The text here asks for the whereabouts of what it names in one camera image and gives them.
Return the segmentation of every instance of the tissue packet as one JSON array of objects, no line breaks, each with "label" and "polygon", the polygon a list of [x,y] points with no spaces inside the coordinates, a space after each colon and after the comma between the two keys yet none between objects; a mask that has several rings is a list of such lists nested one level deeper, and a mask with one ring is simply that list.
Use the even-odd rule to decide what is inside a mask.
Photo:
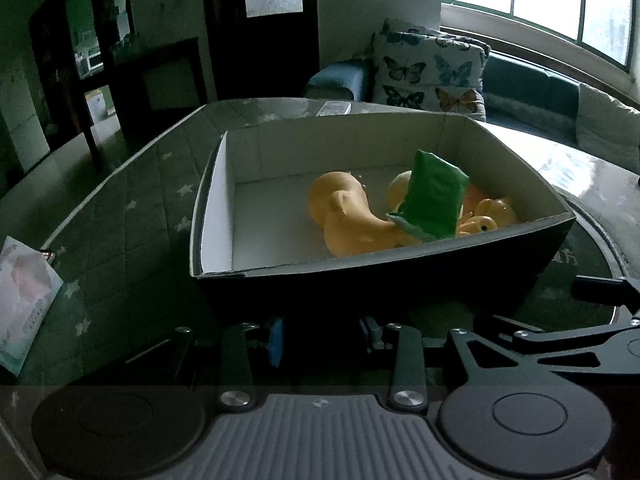
[{"label": "tissue packet", "polygon": [[17,376],[62,286],[41,252],[7,237],[0,252],[0,365]]}]

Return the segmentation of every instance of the bolt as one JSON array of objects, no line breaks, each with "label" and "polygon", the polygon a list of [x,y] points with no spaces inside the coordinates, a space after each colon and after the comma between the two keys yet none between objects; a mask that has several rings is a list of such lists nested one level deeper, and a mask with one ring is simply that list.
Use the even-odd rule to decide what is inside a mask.
[{"label": "bolt", "polygon": [[424,395],[413,390],[402,390],[394,393],[394,402],[399,406],[414,408],[424,402]]},{"label": "bolt", "polygon": [[240,392],[232,390],[230,392],[224,392],[220,395],[220,402],[225,406],[232,406],[239,408],[246,406],[251,401],[251,396],[246,392]]}]

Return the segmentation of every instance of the orange butterfly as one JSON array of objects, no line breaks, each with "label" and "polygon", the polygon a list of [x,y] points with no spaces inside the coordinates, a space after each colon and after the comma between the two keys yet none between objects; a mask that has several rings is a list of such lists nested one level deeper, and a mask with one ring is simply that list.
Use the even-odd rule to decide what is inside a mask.
[{"label": "orange butterfly", "polygon": [[443,112],[450,112],[454,108],[457,111],[460,111],[461,106],[465,107],[473,114],[478,111],[478,96],[476,95],[476,91],[472,88],[463,93],[459,98],[453,97],[453,95],[445,92],[441,88],[436,88],[436,95],[440,101],[440,110]]}]

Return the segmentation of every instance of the open box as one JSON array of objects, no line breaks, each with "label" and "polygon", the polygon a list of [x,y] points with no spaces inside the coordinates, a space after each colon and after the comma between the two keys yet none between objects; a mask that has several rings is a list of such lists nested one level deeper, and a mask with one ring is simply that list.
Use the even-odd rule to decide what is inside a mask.
[{"label": "open box", "polygon": [[[328,171],[361,175],[372,212],[384,219],[386,188],[411,169],[419,148],[462,168],[492,198],[510,197],[521,223],[332,257],[306,212],[309,185]],[[351,293],[397,300],[445,284],[507,291],[508,280],[542,272],[574,220],[533,168],[463,116],[399,112],[274,121],[227,132],[212,153],[194,208],[190,271],[218,299],[226,286],[235,298],[274,292],[279,302],[292,303]]]}]

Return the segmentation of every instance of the sofa armrest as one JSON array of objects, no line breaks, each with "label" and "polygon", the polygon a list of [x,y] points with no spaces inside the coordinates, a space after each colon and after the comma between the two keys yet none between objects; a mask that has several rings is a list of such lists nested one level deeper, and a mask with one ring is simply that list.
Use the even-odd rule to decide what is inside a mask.
[{"label": "sofa armrest", "polygon": [[369,63],[359,59],[331,63],[309,80],[303,96],[308,99],[366,101],[370,72]]}]

